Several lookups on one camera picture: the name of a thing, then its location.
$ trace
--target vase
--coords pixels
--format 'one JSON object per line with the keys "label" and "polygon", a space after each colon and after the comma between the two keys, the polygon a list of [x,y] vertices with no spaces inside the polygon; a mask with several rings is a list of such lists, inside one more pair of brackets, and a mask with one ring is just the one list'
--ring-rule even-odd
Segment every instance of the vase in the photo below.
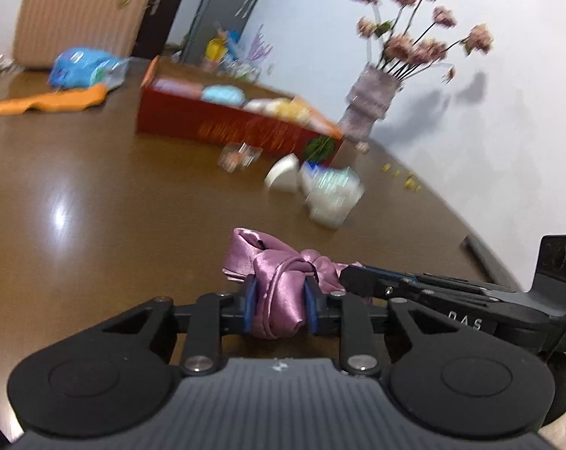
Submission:
{"label": "vase", "polygon": [[372,64],[360,74],[347,95],[348,107],[339,128],[351,141],[365,143],[375,121],[385,118],[400,81]]}

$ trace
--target brown table surface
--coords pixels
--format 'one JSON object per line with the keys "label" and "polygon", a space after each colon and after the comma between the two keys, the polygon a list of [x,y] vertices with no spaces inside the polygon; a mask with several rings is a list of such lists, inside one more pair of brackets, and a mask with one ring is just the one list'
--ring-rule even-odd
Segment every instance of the brown table surface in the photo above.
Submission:
{"label": "brown table surface", "polygon": [[[333,231],[308,218],[299,193],[264,189],[270,157],[228,174],[219,147],[136,135],[145,67],[133,63],[104,106],[0,118],[0,427],[9,438],[21,430],[6,381],[23,357],[152,297],[186,304],[223,290],[234,227],[337,261],[481,278],[460,247],[467,228],[425,187],[404,189],[405,169],[382,172],[397,161],[380,147],[356,160],[366,193]],[[49,91],[46,79],[0,75],[0,99]],[[334,356],[336,341],[237,338],[225,351]]]}

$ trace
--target screw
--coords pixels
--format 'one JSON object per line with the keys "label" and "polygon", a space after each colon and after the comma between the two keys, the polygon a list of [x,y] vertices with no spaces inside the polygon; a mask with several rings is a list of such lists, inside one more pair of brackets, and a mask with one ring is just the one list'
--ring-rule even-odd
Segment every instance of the screw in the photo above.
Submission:
{"label": "screw", "polygon": [[193,372],[204,372],[214,365],[211,358],[205,355],[195,355],[185,360],[185,368]]}
{"label": "screw", "polygon": [[370,370],[377,366],[377,359],[372,355],[353,355],[348,359],[348,365],[355,370]]}

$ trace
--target ribbed suitcase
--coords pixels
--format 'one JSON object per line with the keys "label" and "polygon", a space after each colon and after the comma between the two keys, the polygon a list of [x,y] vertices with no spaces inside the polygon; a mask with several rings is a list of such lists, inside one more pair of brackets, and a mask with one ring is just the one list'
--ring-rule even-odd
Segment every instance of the ribbed suitcase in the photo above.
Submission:
{"label": "ribbed suitcase", "polygon": [[14,60],[50,68],[71,47],[131,55],[148,0],[23,0],[14,37]]}

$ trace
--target orange strap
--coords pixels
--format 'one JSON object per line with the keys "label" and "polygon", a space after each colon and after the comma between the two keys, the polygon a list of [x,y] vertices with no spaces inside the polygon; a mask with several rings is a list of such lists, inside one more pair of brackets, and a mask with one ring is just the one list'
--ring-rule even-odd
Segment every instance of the orange strap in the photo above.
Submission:
{"label": "orange strap", "polygon": [[19,99],[0,101],[0,115],[20,115],[26,110],[80,111],[104,102],[108,88],[95,84],[87,89],[73,89],[56,93],[37,94]]}

